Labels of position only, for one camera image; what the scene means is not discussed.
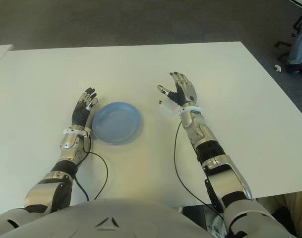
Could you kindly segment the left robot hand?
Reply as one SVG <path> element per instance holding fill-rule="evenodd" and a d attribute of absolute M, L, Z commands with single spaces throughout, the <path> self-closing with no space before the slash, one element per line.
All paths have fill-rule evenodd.
<path fill-rule="evenodd" d="M 71 125 L 85 127 L 92 109 L 98 104 L 97 93 L 92 87 L 87 88 L 78 99 L 72 113 Z"/>

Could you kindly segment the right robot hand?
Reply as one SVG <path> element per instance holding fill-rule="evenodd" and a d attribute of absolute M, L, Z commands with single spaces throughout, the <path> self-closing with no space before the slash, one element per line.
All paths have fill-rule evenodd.
<path fill-rule="evenodd" d="M 177 105 L 183 107 L 186 104 L 196 104 L 197 95 L 194 85 L 188 80 L 188 78 L 179 72 L 170 72 L 170 76 L 173 78 L 176 92 L 170 91 L 162 85 L 158 85 L 157 89 L 164 95 L 166 95 L 171 101 Z"/>

